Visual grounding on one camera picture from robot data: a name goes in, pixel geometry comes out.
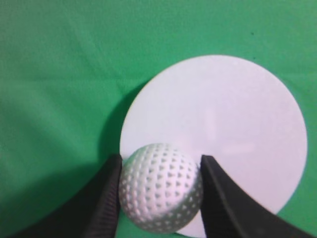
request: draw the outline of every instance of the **black rubber pad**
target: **black rubber pad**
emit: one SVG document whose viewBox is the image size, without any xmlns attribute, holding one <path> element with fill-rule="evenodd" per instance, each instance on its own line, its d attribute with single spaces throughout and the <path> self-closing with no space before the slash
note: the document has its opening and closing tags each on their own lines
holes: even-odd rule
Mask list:
<svg viewBox="0 0 317 238">
<path fill-rule="evenodd" d="M 202 156 L 201 173 L 201 212 L 208 238 L 313 238 L 253 200 L 214 157 Z"/>
</svg>

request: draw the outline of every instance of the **golf ball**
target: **golf ball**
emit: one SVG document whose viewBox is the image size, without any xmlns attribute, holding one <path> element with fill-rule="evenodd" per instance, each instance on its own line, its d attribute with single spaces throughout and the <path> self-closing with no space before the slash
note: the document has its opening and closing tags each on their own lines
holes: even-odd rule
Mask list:
<svg viewBox="0 0 317 238">
<path fill-rule="evenodd" d="M 200 209 L 202 177 L 196 163 L 170 144 L 150 144 L 132 154 L 122 168 L 119 200 L 138 227 L 173 233 Z"/>
</svg>

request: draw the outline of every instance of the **green surface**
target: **green surface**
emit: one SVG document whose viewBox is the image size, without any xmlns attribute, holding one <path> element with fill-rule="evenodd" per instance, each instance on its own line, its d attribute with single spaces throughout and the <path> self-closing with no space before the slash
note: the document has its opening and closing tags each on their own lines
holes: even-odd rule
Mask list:
<svg viewBox="0 0 317 238">
<path fill-rule="evenodd" d="M 317 236 L 316 26 L 315 0 L 0 0 L 0 237 L 54 210 L 118 152 L 129 93 L 206 54 L 258 63 L 295 96 L 308 162 L 279 215 Z M 180 235 L 121 216 L 117 237 Z"/>
</svg>

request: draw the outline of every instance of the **white circular disc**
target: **white circular disc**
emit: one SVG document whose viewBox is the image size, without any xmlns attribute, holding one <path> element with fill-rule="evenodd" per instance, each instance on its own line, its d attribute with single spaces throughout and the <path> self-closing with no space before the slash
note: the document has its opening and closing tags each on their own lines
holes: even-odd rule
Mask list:
<svg viewBox="0 0 317 238">
<path fill-rule="evenodd" d="M 250 61 L 202 56 L 177 63 L 151 80 L 123 124 L 120 153 L 151 143 L 213 155 L 263 207 L 277 213 L 304 171 L 307 134 L 302 113 L 273 74 Z M 200 213 L 179 233 L 206 237 Z"/>
</svg>

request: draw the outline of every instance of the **green cloth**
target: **green cloth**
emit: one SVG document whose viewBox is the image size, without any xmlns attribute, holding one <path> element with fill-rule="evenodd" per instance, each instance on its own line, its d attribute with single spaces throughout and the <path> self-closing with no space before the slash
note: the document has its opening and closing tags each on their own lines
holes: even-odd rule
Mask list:
<svg viewBox="0 0 317 238">
<path fill-rule="evenodd" d="M 0 237 L 56 209 L 119 152 L 144 83 L 207 54 L 258 63 L 296 98 L 308 160 L 279 216 L 317 236 L 316 27 L 315 0 L 0 0 Z M 117 237 L 181 235 L 121 216 Z"/>
</svg>

